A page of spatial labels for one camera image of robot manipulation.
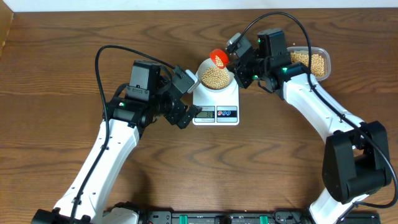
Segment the orange measuring scoop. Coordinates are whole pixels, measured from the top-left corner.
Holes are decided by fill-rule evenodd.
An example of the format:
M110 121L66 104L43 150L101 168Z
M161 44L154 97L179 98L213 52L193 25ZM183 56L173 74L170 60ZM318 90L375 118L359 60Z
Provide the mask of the orange measuring scoop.
M221 49L214 49L210 52L211 61L220 69L224 69L229 64L227 54Z

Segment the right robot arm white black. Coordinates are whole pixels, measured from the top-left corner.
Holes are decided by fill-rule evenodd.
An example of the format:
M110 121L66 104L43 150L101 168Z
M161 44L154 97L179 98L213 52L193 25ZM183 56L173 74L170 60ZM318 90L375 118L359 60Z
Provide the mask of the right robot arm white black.
M341 223L379 189L397 183L389 158L385 127L364 122L346 111L317 82L306 65L293 63L281 29L257 35L258 48L240 33L227 43L236 60L228 66L241 88L254 80L296 108L325 142L322 179L325 189L309 207L312 223Z

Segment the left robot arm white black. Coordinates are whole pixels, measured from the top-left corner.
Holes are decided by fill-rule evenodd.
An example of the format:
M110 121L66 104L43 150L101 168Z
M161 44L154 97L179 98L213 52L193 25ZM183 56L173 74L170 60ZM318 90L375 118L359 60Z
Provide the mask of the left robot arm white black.
M163 116L184 129L201 111L181 101L198 84L189 70L168 71L160 63L134 62L129 83L120 85L105 104L95 144L76 179L53 210L37 210L32 223L139 223L139 214L132 209L115 207L106 213L109 194L148 125Z

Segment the white digital kitchen scale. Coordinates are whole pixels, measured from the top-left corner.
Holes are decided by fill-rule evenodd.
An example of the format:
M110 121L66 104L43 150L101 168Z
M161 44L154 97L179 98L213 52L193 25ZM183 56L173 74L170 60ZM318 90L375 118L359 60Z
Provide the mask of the white digital kitchen scale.
M209 89L200 82L193 91L193 104L202 107L201 113L193 119L197 126L239 124L239 87L234 77L232 83L222 90Z

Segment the grey white bowl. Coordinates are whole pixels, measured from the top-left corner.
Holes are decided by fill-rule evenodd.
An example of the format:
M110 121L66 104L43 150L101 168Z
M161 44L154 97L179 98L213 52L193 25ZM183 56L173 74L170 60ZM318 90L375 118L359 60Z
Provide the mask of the grey white bowl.
M225 68L219 56L203 61L198 68L197 76L202 85L212 90L225 89L233 81L232 73Z

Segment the soybeans in bowl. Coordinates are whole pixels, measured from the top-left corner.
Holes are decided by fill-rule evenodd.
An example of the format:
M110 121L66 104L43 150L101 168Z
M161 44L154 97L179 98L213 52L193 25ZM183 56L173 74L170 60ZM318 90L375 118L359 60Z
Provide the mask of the soybeans in bowl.
M207 88L221 90L229 85L229 75L226 70L218 67L209 67L203 72L201 82Z

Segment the yellow soybeans in container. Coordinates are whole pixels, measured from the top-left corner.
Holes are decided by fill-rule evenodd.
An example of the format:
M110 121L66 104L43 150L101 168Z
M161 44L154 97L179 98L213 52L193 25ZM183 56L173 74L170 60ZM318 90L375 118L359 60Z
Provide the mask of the yellow soybeans in container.
M298 52L290 53L292 63L302 62L305 66L309 67L309 54L303 54ZM325 73L325 61L319 54L312 54L311 60L311 72L316 77L322 77Z

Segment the clear plastic container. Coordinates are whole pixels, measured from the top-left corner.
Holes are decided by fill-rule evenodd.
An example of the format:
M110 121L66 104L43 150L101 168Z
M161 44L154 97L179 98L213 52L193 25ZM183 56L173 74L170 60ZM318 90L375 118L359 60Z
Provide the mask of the clear plastic container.
M292 63L302 62L305 66L308 66L308 47L288 47L287 51L290 53ZM319 47L312 47L311 53L312 74L318 82L326 80L331 73L331 59L328 52Z

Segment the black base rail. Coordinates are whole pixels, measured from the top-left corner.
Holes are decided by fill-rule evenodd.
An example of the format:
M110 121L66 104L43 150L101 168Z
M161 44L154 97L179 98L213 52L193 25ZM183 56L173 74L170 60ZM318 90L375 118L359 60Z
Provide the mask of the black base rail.
M200 213L149 211L138 212L139 224L275 224L311 223L308 212L276 210L257 213Z

